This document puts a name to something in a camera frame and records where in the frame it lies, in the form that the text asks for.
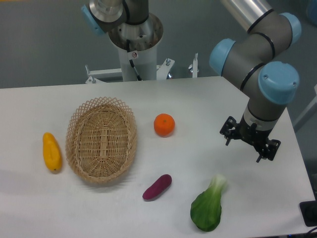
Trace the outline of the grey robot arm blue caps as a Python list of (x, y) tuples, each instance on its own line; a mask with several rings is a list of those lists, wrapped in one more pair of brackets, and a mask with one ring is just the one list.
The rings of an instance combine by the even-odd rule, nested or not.
[[(224, 0), (222, 4), (247, 31), (242, 43), (223, 39), (212, 50), (209, 64), (249, 97), (239, 122), (229, 117), (220, 130), (227, 142), (240, 139), (254, 147), (259, 160), (273, 160), (279, 140), (269, 139), (299, 85), (294, 67), (274, 58), (298, 41), (301, 24), (289, 13), (276, 13), (265, 0)], [(165, 80), (172, 67), (157, 67), (161, 21), (146, 0), (91, 0), (81, 8), (91, 29), (108, 34), (117, 47), (124, 81)]]

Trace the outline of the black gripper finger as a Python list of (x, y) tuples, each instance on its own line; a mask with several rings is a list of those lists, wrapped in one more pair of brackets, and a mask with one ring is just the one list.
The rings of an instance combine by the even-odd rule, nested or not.
[(221, 135), (226, 139), (225, 145), (228, 146), (231, 140), (238, 139), (238, 123), (236, 119), (229, 116), (222, 126), (220, 132)]
[(256, 144), (256, 151), (259, 154), (256, 162), (259, 163), (260, 160), (266, 159), (273, 161), (280, 145), (281, 141), (276, 139), (268, 139), (264, 143)]

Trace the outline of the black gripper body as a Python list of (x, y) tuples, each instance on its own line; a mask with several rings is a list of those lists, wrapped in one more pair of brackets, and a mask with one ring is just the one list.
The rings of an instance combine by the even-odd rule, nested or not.
[(271, 133), (272, 129), (270, 130), (257, 130), (257, 124), (248, 125), (244, 119), (241, 118), (240, 123), (234, 130), (234, 138), (233, 139), (240, 139), (252, 146), (254, 146), (256, 151), (267, 151), (267, 141), (268, 136)]

